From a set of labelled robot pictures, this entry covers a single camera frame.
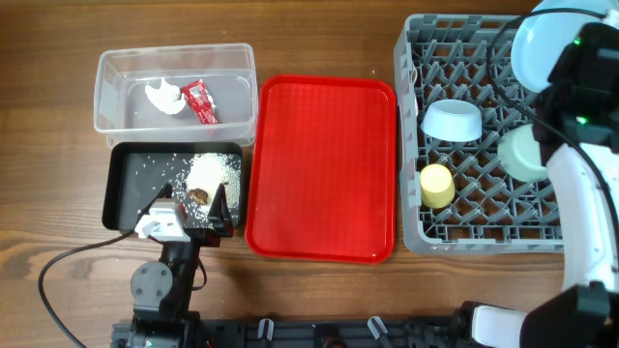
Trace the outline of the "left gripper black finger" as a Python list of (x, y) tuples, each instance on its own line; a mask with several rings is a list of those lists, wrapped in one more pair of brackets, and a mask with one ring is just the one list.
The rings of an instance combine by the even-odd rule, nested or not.
[(164, 199), (164, 198), (170, 198), (172, 196), (172, 192), (173, 192), (173, 187), (170, 183), (166, 183), (161, 190), (155, 195), (155, 197), (142, 209), (140, 209), (138, 211), (138, 214), (140, 216), (146, 215), (150, 208), (153, 206), (153, 204), (158, 200), (158, 199)]
[(227, 205), (227, 197), (224, 184), (219, 184), (216, 190), (216, 194), (212, 200), (211, 208), (207, 215), (207, 219), (211, 223), (232, 222), (231, 213)]

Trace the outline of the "food scraps with rice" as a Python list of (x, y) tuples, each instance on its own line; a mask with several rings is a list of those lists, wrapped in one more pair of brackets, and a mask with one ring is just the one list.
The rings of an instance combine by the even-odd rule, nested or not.
[(187, 224), (209, 224), (207, 215), (219, 184), (225, 185), (227, 205), (234, 223), (240, 218), (241, 157), (222, 153), (132, 154), (126, 165), (123, 197), (129, 207), (144, 207), (166, 184), (183, 203)]

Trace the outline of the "light blue plate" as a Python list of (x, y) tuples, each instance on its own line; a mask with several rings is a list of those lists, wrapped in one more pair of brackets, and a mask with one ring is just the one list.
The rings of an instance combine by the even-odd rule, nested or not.
[[(605, 14), (617, 10), (617, 0), (544, 0), (534, 11), (571, 8)], [(512, 45), (511, 64), (517, 81), (527, 90), (542, 92), (564, 48), (584, 24), (599, 22), (586, 14), (539, 14), (520, 24)]]

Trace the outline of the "mint green bowl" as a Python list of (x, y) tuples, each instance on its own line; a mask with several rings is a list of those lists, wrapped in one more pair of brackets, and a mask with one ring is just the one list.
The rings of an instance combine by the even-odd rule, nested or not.
[(542, 165), (541, 148), (533, 136), (533, 125), (528, 124), (505, 133), (497, 148), (503, 169), (524, 183), (534, 183), (547, 178)]

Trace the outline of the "white napkin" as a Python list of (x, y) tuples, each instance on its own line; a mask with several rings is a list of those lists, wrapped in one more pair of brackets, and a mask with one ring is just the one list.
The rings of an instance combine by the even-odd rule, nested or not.
[(187, 105), (180, 88), (169, 84), (163, 77), (159, 88), (147, 84), (144, 90), (151, 104), (164, 114), (176, 115)]

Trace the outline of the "red ketchup packet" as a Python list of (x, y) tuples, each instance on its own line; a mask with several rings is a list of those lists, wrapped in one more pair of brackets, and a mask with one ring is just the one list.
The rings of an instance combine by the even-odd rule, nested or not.
[(182, 87), (180, 91), (201, 124), (215, 125), (219, 122), (215, 114), (213, 98), (202, 79)]

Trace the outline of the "light blue small bowl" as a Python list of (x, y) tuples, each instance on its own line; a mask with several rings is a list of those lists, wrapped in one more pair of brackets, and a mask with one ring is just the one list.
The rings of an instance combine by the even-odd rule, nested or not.
[(421, 129), (426, 135), (444, 141), (474, 141), (483, 134), (482, 113), (467, 101), (435, 101), (428, 107)]

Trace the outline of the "yellow plastic cup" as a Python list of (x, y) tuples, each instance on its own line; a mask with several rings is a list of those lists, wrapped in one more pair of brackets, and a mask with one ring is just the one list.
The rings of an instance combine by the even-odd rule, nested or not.
[(456, 195), (451, 171), (442, 164), (430, 164), (420, 173), (422, 203), (430, 208), (448, 206)]

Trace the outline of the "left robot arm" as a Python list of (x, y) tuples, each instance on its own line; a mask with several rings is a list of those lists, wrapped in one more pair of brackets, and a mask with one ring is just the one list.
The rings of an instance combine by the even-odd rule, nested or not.
[(212, 335), (200, 314), (189, 310), (195, 271), (201, 267), (202, 247), (218, 247), (222, 237), (233, 235), (225, 186), (216, 190), (207, 228), (186, 225), (181, 201), (171, 196), (172, 187), (160, 193), (138, 215), (135, 230), (141, 239), (162, 244), (159, 260), (140, 266), (131, 279), (133, 319), (125, 338), (114, 347), (213, 347)]

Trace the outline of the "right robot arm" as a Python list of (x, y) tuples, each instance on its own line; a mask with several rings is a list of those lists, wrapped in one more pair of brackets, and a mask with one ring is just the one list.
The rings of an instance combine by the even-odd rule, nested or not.
[(618, 344), (618, 30), (585, 24), (538, 96), (541, 145), (565, 244), (562, 292), (529, 312), (522, 347)]

